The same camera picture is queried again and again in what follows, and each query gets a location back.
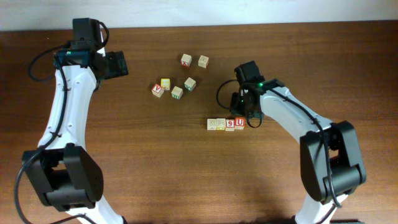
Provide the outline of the wooden block yellow K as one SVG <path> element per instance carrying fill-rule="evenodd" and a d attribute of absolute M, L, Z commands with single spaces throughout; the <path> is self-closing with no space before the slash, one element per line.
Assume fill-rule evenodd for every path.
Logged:
<path fill-rule="evenodd" d="M 226 129 L 226 119 L 225 118 L 217 118 L 216 119 L 216 129 L 217 130 L 225 130 Z"/>

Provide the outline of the wooden block blue side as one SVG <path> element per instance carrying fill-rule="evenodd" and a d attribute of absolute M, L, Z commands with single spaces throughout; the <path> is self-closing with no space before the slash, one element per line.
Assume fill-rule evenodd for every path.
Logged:
<path fill-rule="evenodd" d="M 212 131 L 217 129 L 217 119 L 207 119 L 207 130 Z"/>

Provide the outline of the wooden block red 9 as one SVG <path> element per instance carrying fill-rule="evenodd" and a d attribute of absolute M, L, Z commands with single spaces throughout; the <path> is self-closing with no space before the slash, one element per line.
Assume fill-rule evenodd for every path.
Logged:
<path fill-rule="evenodd" d="M 234 119 L 227 119 L 226 120 L 225 131 L 234 131 L 234 130 L 235 130 L 235 120 Z"/>

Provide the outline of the wooden block red U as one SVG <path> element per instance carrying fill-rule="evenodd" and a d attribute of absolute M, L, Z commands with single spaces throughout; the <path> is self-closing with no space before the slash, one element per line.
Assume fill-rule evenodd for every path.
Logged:
<path fill-rule="evenodd" d="M 238 130 L 243 130 L 246 124 L 246 118 L 245 117 L 236 117 L 235 120 L 235 129 Z"/>

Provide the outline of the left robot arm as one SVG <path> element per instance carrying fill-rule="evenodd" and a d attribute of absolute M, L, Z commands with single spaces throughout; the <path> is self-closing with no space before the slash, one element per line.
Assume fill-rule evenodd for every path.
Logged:
<path fill-rule="evenodd" d="M 103 173 L 87 153 L 85 130 L 92 94 L 103 80 L 128 75 L 124 54 L 106 52 L 109 30 L 90 18 L 73 20 L 73 39 L 50 49 L 55 95 L 37 149 L 25 151 L 17 175 L 27 175 L 40 202 L 82 223 L 125 223 L 106 201 Z"/>

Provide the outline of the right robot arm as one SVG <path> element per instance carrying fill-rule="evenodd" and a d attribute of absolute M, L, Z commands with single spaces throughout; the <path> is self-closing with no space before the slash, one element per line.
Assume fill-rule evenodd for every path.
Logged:
<path fill-rule="evenodd" d="M 300 176 L 307 192 L 294 223 L 331 223 L 349 195 L 366 181 L 357 132 L 305 106 L 278 79 L 266 80 L 255 62 L 234 69 L 239 90 L 229 111 L 249 123 L 264 117 L 279 123 L 300 146 Z"/>

